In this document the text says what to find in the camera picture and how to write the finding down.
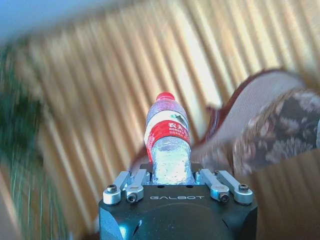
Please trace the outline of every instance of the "bottle label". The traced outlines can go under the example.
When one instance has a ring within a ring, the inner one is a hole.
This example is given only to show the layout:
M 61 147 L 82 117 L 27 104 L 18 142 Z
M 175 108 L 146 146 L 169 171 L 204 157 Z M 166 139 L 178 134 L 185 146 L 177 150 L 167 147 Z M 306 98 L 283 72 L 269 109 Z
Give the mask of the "bottle label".
M 182 124 L 186 129 L 188 129 L 188 121 L 186 118 L 179 112 L 173 111 L 173 110 L 163 110 L 155 114 L 150 121 L 148 122 L 145 134 L 144 134 L 144 143 L 147 145 L 148 138 L 151 132 L 151 129 L 158 123 L 165 121 L 165 120 L 171 120 L 177 123 Z
M 152 147 L 158 139 L 163 137 L 177 137 L 183 139 L 190 145 L 189 131 L 181 123 L 175 120 L 160 121 L 151 129 L 145 144 L 150 162 L 152 162 Z

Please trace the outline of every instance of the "water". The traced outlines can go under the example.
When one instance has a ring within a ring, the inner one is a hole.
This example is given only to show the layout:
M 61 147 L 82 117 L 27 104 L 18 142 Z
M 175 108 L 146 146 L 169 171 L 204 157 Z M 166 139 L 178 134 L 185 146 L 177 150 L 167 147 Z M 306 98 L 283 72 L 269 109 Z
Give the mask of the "water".
M 158 130 L 152 132 L 151 129 L 154 126 L 158 126 Z M 161 137 L 161 134 L 166 131 L 173 132 L 173 135 L 178 133 L 185 139 L 172 136 L 171 133 L 171 136 Z M 148 112 L 146 145 L 149 136 L 153 136 L 153 134 L 159 134 L 161 138 L 155 141 L 149 152 L 149 157 L 152 158 L 153 163 L 151 184 L 194 185 L 195 179 L 192 175 L 190 162 L 191 148 L 188 143 L 189 123 L 187 114 L 170 93 L 169 95 L 168 93 L 161 93 Z

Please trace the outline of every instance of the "red label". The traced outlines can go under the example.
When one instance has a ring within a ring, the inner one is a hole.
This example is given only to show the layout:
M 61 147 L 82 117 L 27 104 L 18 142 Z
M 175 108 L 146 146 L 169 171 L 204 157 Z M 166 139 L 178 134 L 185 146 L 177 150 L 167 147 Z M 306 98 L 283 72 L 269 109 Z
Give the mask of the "red label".
M 152 129 L 146 144 L 149 162 L 152 162 L 151 149 L 158 139 L 163 137 L 177 137 L 185 140 L 190 145 L 188 130 L 180 123 L 172 120 L 158 122 Z

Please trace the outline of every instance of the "red bottle cap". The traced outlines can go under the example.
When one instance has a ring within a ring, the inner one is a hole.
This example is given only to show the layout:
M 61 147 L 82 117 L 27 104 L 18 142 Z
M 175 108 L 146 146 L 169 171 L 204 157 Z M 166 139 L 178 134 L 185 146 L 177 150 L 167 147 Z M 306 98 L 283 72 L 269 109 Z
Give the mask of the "red bottle cap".
M 168 91 L 164 91 L 156 97 L 156 101 L 166 100 L 166 99 L 175 100 L 175 97 Z

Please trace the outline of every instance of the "metal bracket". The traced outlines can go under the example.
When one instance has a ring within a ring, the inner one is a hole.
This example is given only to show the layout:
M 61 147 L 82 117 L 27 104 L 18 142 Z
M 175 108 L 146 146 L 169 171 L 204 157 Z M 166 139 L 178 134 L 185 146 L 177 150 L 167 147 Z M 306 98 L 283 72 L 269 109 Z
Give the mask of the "metal bracket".
M 206 184 L 210 188 L 210 196 L 222 203 L 229 200 L 229 188 L 218 181 L 217 177 L 209 169 L 200 169 L 196 173 L 198 184 Z
M 130 204 L 134 204 L 144 197 L 145 183 L 150 182 L 150 174 L 147 174 L 147 170 L 139 169 L 136 173 L 133 183 L 128 185 L 125 189 L 126 200 Z
M 102 194 L 103 202 L 107 205 L 115 205 L 121 201 L 121 190 L 125 187 L 130 177 L 129 171 L 121 171 Z
M 240 204 L 248 205 L 254 200 L 254 193 L 246 184 L 239 183 L 227 171 L 218 171 L 217 179 L 224 185 L 228 186 L 233 194 L 234 200 Z

